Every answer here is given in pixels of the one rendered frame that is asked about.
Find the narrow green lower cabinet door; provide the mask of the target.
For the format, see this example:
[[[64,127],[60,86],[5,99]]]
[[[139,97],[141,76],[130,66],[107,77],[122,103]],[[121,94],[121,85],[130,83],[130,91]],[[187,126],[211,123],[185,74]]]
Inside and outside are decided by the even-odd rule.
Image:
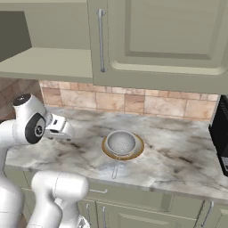
[[[86,204],[89,204],[89,211],[90,211],[90,226],[91,228],[99,228],[97,222],[97,213],[96,213],[96,205],[93,200],[83,199],[78,202],[78,208],[81,215],[87,220],[87,213],[86,213]]]

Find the wide green lower cabinet door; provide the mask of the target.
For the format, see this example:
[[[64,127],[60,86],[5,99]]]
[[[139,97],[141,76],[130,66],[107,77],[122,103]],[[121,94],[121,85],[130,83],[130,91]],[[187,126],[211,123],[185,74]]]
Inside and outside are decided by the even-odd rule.
[[[107,228],[197,228],[197,220],[171,216],[143,209],[96,202],[99,227],[103,228],[102,207],[105,207]]]

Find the grey tea strainer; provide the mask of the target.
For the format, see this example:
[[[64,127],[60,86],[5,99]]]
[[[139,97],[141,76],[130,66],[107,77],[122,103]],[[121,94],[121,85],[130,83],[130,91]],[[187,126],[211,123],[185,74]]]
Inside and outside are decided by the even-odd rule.
[[[116,130],[111,132],[106,139],[105,149],[115,157],[111,178],[115,179],[118,174],[119,161],[130,156],[136,146],[135,136],[125,130]]]

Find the green drawer front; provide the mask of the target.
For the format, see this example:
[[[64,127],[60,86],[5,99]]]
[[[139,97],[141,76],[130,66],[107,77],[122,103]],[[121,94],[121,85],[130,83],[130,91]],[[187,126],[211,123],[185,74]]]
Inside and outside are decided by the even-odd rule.
[[[105,182],[90,179],[90,189],[104,191],[106,194],[96,192],[88,193],[88,198],[116,202],[121,205],[128,205],[151,210],[169,211],[173,204],[173,196],[158,191],[144,190],[141,187],[126,183]]]

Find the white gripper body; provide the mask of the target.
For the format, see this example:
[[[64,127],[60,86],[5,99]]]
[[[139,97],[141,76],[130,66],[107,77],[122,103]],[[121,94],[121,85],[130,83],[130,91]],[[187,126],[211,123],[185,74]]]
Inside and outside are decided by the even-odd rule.
[[[53,121],[45,129],[46,137],[67,141],[73,139],[75,133],[74,127],[66,120],[66,118],[53,118]]]

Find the black countertop appliance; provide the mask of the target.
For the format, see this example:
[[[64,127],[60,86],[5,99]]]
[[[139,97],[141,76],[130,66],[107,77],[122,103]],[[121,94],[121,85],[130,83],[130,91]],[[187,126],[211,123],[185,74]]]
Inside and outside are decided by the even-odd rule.
[[[213,121],[208,126],[212,142],[216,147],[223,174],[228,177],[228,96],[221,95]]]

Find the white bowl with brown rim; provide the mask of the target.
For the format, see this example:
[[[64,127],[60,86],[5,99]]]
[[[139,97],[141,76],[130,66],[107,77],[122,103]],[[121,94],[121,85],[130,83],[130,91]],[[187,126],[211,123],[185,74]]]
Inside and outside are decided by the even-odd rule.
[[[136,140],[136,146],[135,146],[135,148],[134,148],[134,151],[133,151],[133,153],[132,153],[130,156],[124,157],[124,158],[122,158],[121,160],[130,160],[130,159],[134,159],[134,158],[138,157],[139,155],[141,155],[141,154],[143,153],[143,150],[144,150],[143,139],[142,139],[139,135],[137,135],[137,134],[134,134],[134,133],[132,133],[132,134],[135,136],[135,140]],[[105,149],[105,143],[106,143],[107,136],[102,140],[102,150],[103,150],[103,152],[104,152],[107,156],[109,156],[109,157],[112,158],[112,159],[115,159],[115,157],[112,156],[112,155],[110,155],[110,154],[108,153],[108,151]]]

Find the green upper cabinet door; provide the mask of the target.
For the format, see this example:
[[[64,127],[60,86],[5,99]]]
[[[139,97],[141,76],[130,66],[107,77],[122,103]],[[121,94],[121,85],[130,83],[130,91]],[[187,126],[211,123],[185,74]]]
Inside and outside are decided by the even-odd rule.
[[[228,94],[228,0],[87,3],[96,85]]]

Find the green open upper cabinet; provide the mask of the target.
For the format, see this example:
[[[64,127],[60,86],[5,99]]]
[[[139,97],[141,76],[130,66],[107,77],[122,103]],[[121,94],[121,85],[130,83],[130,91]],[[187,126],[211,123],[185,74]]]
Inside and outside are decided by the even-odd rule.
[[[91,83],[86,0],[0,0],[0,77]]]

